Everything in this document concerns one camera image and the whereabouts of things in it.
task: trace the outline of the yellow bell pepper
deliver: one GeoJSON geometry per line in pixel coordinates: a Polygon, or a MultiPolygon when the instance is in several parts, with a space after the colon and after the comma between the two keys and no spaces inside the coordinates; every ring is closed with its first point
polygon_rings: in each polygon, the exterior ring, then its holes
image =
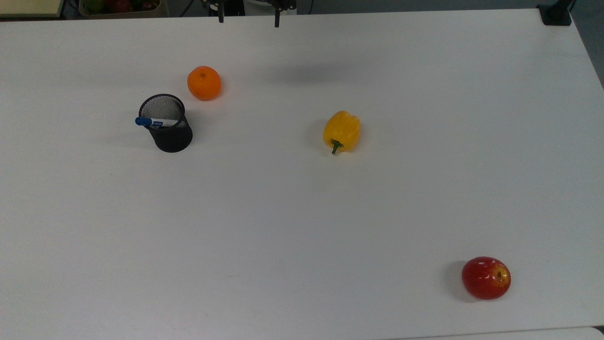
{"type": "Polygon", "coordinates": [[[361,121],[356,116],[351,116],[346,111],[340,111],[331,117],[323,130],[323,141],[333,148],[332,154],[337,150],[350,151],[355,148],[361,136],[361,121]]]}

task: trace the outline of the black mesh pen holder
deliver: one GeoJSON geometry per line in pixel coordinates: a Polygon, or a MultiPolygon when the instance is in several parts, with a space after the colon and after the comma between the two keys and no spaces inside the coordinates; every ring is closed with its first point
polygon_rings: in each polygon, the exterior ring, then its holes
{"type": "Polygon", "coordinates": [[[156,94],[145,100],[138,111],[138,116],[178,121],[170,127],[145,126],[151,133],[155,145],[162,151],[181,151],[193,140],[193,131],[185,117],[185,106],[180,99],[171,94],[156,94]]]}

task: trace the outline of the red apple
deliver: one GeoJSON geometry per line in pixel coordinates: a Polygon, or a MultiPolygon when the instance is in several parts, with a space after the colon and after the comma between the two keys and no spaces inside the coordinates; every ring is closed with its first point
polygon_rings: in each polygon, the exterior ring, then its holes
{"type": "Polygon", "coordinates": [[[463,266],[461,279],[473,296],[491,300],[500,298],[510,288],[510,270],[500,260],[492,257],[473,258],[463,266]]]}

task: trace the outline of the white marker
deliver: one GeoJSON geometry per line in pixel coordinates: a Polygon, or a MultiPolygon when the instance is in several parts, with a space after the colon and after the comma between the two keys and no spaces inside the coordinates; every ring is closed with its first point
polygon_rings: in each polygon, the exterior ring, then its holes
{"type": "Polygon", "coordinates": [[[161,126],[163,128],[169,128],[171,126],[176,125],[176,123],[178,123],[178,120],[137,117],[134,122],[140,126],[154,126],[156,128],[159,128],[161,126]]]}

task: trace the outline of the cable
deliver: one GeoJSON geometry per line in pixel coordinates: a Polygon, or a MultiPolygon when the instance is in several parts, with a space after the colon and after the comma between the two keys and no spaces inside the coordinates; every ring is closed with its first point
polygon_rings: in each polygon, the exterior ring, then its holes
{"type": "Polygon", "coordinates": [[[179,18],[182,18],[182,16],[185,15],[185,13],[188,11],[189,7],[191,7],[191,5],[193,5],[193,1],[195,1],[195,0],[189,1],[189,5],[187,5],[187,7],[185,8],[185,10],[182,11],[181,15],[178,16],[179,18]]]}

